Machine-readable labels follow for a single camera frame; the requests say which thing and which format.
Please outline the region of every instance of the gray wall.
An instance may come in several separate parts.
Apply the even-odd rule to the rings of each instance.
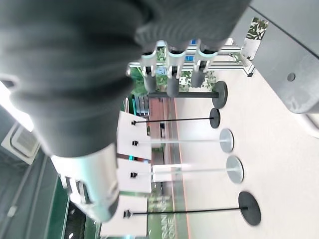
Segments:
[[[2,141],[15,120],[0,107],[0,122],[0,141]],[[6,215],[28,165],[0,146],[0,232],[4,229],[5,223],[9,222],[4,239],[26,239],[25,233],[28,226],[30,226],[30,239],[44,239],[47,236],[58,177],[50,159],[42,164],[44,157],[40,149],[17,202],[16,214],[10,220]],[[40,181],[38,197],[35,197],[35,188],[42,166],[44,175]],[[34,200],[36,201],[34,218],[29,223],[31,205]]]

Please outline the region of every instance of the black clip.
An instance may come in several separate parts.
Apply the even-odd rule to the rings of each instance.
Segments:
[[[138,173],[132,172],[132,173],[131,173],[131,178],[136,178],[137,175],[138,175]]]
[[[130,210],[126,210],[123,213],[123,218],[130,218],[132,216],[132,213],[130,212]]]

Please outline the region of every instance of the white floor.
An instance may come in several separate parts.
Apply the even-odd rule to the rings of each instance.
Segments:
[[[218,138],[232,130],[238,156],[245,169],[242,184],[233,184],[226,173],[185,178],[188,209],[238,205],[240,191],[249,191],[262,212],[259,226],[251,227],[240,212],[188,216],[192,239],[316,239],[319,226],[319,139],[300,127],[277,95],[256,72],[247,78],[241,71],[218,72],[228,85],[228,102],[220,110],[219,129],[207,120],[182,121],[179,138]],[[210,99],[176,99],[176,117],[208,117]],[[183,163],[198,167],[225,167],[230,154],[219,144],[180,145]]]

